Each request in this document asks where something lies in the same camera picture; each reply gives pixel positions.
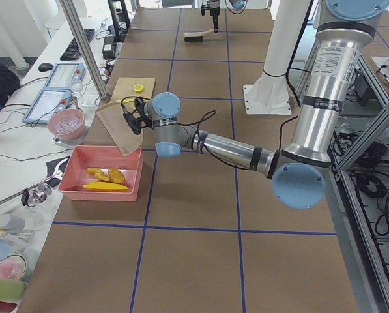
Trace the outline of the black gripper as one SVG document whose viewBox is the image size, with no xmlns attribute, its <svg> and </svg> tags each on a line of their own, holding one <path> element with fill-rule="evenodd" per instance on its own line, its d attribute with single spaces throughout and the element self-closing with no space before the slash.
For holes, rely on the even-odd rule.
<svg viewBox="0 0 389 313">
<path fill-rule="evenodd" d="M 127 122 L 132 132 L 134 134 L 141 134 L 144 128 L 148 127 L 153 129 L 152 119 L 148 113 L 145 112 L 145 108 L 147 107 L 145 98 L 134 97 L 134 108 L 131 108 L 124 103 L 124 101 L 128 99 L 131 99 L 131 97 L 125 97 L 121 100 L 121 108 L 124 120 Z"/>
<path fill-rule="evenodd" d="M 209 11 L 209 14 L 212 17 L 214 32 L 218 33 L 218 16 L 220 15 L 220 1 L 219 0 L 206 0 L 201 2 L 201 15 L 204 16 L 206 11 Z"/>
</svg>

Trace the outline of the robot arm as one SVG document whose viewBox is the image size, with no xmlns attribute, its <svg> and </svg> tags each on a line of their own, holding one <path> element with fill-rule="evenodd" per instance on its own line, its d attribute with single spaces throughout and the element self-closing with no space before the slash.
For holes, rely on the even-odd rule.
<svg viewBox="0 0 389 313">
<path fill-rule="evenodd" d="M 246 8 L 247 1 L 242 0 L 229 0 L 225 1 L 227 8 L 233 14 L 241 14 L 243 10 Z M 202 1 L 201 6 L 201 15 L 204 16 L 206 12 L 212 17 L 213 22 L 213 31 L 215 33 L 219 30 L 219 22 L 218 18 L 220 15 L 220 1 L 219 0 L 210 0 L 210 1 Z"/>
<path fill-rule="evenodd" d="M 324 196 L 324 174 L 330 166 L 328 144 L 360 51 L 373 40 L 388 6 L 388 1 L 322 2 L 316 34 L 319 49 L 310 84 L 291 143 L 283 149 L 267 151 L 180 124 L 180 100 L 170 92 L 147 101 L 137 97 L 133 108 L 122 105 L 123 117 L 134 134 L 145 127 L 154 130 L 160 158 L 177 157 L 183 147 L 206 153 L 228 166 L 263 173 L 284 205 L 313 207 Z"/>
</svg>

